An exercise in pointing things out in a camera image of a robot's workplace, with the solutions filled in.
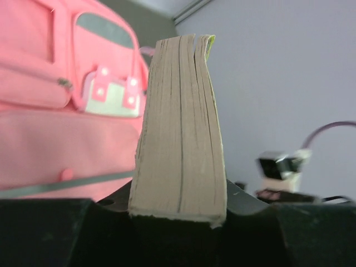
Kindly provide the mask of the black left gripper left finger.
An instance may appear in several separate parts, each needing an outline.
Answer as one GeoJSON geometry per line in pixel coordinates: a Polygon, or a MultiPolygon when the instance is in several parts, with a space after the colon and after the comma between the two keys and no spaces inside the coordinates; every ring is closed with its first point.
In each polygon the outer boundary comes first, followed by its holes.
{"type": "Polygon", "coordinates": [[[1,266],[136,266],[130,184],[90,199],[1,200],[1,266]]]}

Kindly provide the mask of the green cover paperback book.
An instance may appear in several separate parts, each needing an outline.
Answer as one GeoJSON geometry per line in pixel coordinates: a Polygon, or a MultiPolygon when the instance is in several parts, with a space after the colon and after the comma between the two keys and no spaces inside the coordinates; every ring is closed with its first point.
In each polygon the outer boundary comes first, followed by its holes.
{"type": "Polygon", "coordinates": [[[216,99],[207,68],[213,35],[157,42],[136,149],[128,212],[221,226],[227,182],[216,99]]]}

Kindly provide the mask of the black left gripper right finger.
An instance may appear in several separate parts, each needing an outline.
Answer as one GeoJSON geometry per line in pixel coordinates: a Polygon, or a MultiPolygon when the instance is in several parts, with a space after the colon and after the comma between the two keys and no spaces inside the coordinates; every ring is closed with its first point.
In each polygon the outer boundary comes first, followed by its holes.
{"type": "Polygon", "coordinates": [[[213,266],[355,266],[355,205],[267,204],[227,182],[213,266]]]}

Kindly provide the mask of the pink student backpack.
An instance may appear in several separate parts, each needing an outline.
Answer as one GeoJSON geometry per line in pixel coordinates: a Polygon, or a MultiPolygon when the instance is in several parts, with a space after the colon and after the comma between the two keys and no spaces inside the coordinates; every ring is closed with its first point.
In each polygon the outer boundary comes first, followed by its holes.
{"type": "Polygon", "coordinates": [[[147,79],[135,32],[99,1],[2,1],[1,197],[128,183],[147,79]]]}

